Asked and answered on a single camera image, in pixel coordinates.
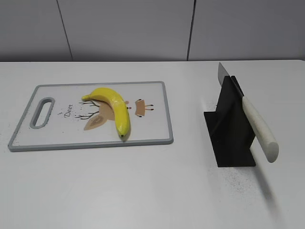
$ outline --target knife holder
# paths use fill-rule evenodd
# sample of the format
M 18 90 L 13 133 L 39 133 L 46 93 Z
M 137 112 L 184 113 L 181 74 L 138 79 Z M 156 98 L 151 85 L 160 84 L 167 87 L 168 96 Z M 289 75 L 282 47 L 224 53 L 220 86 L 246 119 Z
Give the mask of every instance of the knife holder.
M 204 112 L 204 117 L 218 167 L 255 166 L 250 151 L 255 134 L 230 76 L 224 78 L 216 111 Z

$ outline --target kitchen knife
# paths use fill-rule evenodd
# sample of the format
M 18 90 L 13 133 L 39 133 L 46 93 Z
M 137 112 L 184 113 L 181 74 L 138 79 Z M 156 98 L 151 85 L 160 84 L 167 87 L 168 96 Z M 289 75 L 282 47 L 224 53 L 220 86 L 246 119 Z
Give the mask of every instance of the kitchen knife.
M 223 85 L 225 76 L 230 76 L 230 74 L 226 71 L 223 65 L 219 63 L 218 81 L 221 86 Z M 278 151 L 279 151 L 279 146 L 275 137 L 273 136 L 266 122 L 263 120 L 263 118 L 260 116 L 258 111 L 251 104 L 249 99 L 246 96 L 244 96 L 241 88 L 239 87 L 236 81 L 236 78 L 232 78 L 232 77 L 230 78 L 233 84 L 235 85 L 240 97 L 242 98 L 243 111 L 257 137 L 257 140 L 259 141 L 263 149 L 263 152 L 265 153 L 267 160 L 270 163 L 274 162 L 277 159 Z

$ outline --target deer illustration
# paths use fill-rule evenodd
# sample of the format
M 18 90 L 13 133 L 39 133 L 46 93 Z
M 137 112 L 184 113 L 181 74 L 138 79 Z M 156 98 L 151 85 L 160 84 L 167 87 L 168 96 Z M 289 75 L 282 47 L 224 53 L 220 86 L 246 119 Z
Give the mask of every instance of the deer illustration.
M 97 112 L 88 113 L 89 115 L 79 115 L 75 118 L 80 118 L 81 120 L 89 119 L 86 126 L 84 127 L 84 130 L 92 130 L 94 128 L 97 128 L 101 125 L 103 125 L 107 120 L 114 121 L 114 113 L 112 108 L 103 101 L 88 101 L 84 103 L 80 103 L 82 105 L 84 104 L 91 104 L 90 106 L 96 106 L 99 108 Z
M 81 120 L 86 120 L 88 119 L 88 122 L 86 126 L 84 127 L 84 130 L 92 130 L 94 128 L 97 128 L 104 123 L 107 122 L 107 120 L 114 121 L 114 113 L 112 108 L 103 101 L 86 101 L 80 103 L 81 105 L 89 104 L 89 106 L 96 106 L 99 108 L 98 111 L 93 112 L 93 113 L 88 113 L 88 115 L 77 115 L 75 118 L 79 118 Z M 153 104 L 150 105 L 145 105 L 145 101 L 143 99 L 138 99 L 135 102 L 136 105 L 136 111 L 135 115 L 138 117 L 143 117 L 145 116 L 145 110 L 150 110 L 153 111 L 153 108 L 146 108 L 148 106 L 153 106 Z
M 146 108 L 147 106 L 153 106 L 153 105 L 152 104 L 145 105 L 145 101 L 143 99 L 138 99 L 137 101 L 135 101 L 135 106 L 137 108 L 135 111 L 135 115 L 138 116 L 139 118 L 145 116 L 145 110 L 153 111 L 153 108 L 149 108 L 149 109 Z

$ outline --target table surface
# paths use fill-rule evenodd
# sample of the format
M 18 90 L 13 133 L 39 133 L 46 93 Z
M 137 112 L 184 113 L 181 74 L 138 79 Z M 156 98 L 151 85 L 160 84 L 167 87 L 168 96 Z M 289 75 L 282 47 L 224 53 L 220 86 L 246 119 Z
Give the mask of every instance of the table surface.
M 218 62 L 0 63 L 0 228 L 303 228 L 305 62 L 224 61 L 280 146 L 270 164 L 218 168 L 204 111 Z M 174 143 L 12 153 L 7 144 L 39 84 L 164 81 Z

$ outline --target cutting board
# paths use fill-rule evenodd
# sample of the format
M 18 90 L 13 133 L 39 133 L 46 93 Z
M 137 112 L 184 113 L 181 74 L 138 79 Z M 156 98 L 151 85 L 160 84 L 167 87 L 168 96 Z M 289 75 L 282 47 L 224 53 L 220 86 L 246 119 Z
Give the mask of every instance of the cutting board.
M 127 139 L 120 139 L 112 109 L 81 97 L 99 87 L 117 91 L 126 101 L 131 121 Z M 42 107 L 48 112 L 42 124 Z M 173 142 L 164 82 L 39 85 L 9 142 L 10 151 L 159 145 Z

